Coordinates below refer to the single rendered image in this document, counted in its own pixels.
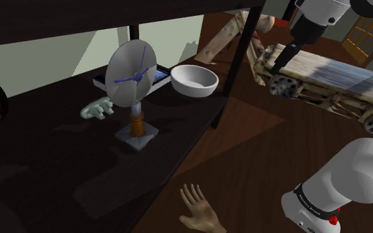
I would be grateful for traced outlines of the blue tablet in white frame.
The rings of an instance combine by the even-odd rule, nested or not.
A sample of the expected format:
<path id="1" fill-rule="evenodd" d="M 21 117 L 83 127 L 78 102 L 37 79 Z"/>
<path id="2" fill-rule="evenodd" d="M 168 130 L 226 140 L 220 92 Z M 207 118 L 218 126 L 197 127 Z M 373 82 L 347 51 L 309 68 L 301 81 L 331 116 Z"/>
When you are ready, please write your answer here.
<path id="1" fill-rule="evenodd" d="M 98 87 L 99 89 L 106 91 L 105 89 L 105 76 L 98 75 L 92 79 L 94 86 Z M 149 92 L 147 95 L 151 94 L 155 90 L 161 88 L 165 84 L 170 82 L 170 70 L 163 66 L 157 65 L 156 75 L 154 83 L 152 84 Z"/>

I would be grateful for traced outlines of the tan hand figure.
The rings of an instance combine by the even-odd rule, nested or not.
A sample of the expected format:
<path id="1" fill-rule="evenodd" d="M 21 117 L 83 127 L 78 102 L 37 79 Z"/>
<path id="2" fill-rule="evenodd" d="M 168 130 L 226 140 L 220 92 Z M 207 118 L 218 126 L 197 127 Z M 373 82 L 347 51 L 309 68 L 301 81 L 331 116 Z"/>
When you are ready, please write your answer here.
<path id="1" fill-rule="evenodd" d="M 184 215 L 179 216 L 179 221 L 187 228 L 199 230 L 204 233 L 227 233 L 227 230 L 221 225 L 216 212 L 204 197 L 199 185 L 186 184 L 180 189 L 180 195 L 192 217 Z"/>

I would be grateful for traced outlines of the wooden cart with wheels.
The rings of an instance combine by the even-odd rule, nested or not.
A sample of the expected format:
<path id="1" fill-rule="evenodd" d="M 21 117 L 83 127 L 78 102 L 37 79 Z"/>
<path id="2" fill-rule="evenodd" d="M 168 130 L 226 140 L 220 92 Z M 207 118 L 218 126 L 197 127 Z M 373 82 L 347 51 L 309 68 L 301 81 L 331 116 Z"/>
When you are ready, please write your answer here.
<path id="1" fill-rule="evenodd" d="M 246 50 L 254 80 L 272 95 L 355 119 L 373 134 L 373 71 L 300 51 L 279 73 L 270 69 L 284 45 L 263 47 L 257 33 Z"/>

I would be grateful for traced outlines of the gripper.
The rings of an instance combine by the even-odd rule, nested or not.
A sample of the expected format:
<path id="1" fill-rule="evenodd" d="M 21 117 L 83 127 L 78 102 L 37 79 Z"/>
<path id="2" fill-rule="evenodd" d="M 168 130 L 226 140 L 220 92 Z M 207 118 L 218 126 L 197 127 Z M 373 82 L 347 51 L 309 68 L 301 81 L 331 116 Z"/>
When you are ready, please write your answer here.
<path id="1" fill-rule="evenodd" d="M 274 66 L 270 69 L 272 75 L 279 73 L 300 50 L 304 44 L 314 44 L 327 29 L 327 26 L 316 24 L 304 15 L 300 16 L 291 29 L 293 41 L 286 45 L 281 54 L 276 58 Z"/>

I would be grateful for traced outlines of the pale green figure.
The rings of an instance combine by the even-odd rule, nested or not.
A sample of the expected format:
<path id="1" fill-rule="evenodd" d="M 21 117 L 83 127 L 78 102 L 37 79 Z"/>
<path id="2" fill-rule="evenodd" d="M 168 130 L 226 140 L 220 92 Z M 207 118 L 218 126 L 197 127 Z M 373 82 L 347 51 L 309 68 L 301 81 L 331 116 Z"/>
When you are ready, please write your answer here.
<path id="1" fill-rule="evenodd" d="M 103 97 L 100 98 L 90 104 L 88 104 L 86 107 L 84 107 L 80 111 L 80 116 L 84 119 L 89 118 L 98 118 L 99 120 L 103 120 L 105 118 L 104 113 L 111 115 L 114 113 L 112 110 L 113 103 L 111 102 L 110 98 Z"/>

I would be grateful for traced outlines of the white bowl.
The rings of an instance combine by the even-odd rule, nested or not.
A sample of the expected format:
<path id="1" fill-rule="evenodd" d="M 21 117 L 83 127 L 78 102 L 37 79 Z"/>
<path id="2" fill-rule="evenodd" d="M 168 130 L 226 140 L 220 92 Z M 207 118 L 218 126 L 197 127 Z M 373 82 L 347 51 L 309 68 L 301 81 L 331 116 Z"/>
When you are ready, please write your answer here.
<path id="1" fill-rule="evenodd" d="M 219 84 L 218 76 L 201 66 L 179 65 L 174 67 L 170 74 L 172 87 L 188 97 L 208 97 Z"/>

